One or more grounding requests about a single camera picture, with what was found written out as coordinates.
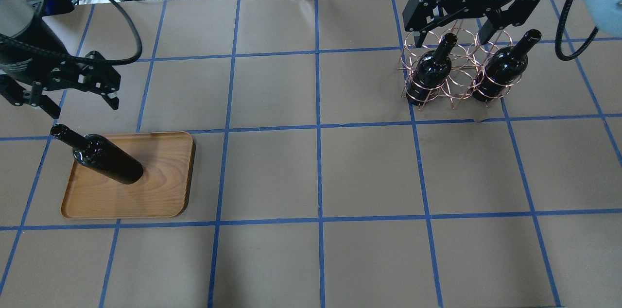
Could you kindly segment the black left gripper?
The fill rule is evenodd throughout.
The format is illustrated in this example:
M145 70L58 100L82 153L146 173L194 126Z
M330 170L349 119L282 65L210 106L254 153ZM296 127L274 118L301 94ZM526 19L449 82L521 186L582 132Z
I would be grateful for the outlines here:
M58 106L43 91L74 88L100 95L113 109L118 110L121 76L109 64L85 64L33 56L20 61L1 61L1 95L14 106L40 107L57 120Z

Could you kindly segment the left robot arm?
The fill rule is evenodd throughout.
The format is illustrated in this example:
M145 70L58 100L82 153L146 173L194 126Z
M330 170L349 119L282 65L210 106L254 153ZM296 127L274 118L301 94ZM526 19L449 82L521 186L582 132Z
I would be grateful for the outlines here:
M71 0L1 0L1 34L24 44L68 55L63 42L43 18L66 14L74 8ZM116 110L121 76L111 65L96 65L96 60L103 60L97 51L87 53L85 61L55 59L2 41L1 95L14 106L40 107L53 119L59 118L61 109L46 95L47 91L74 88L95 93Z

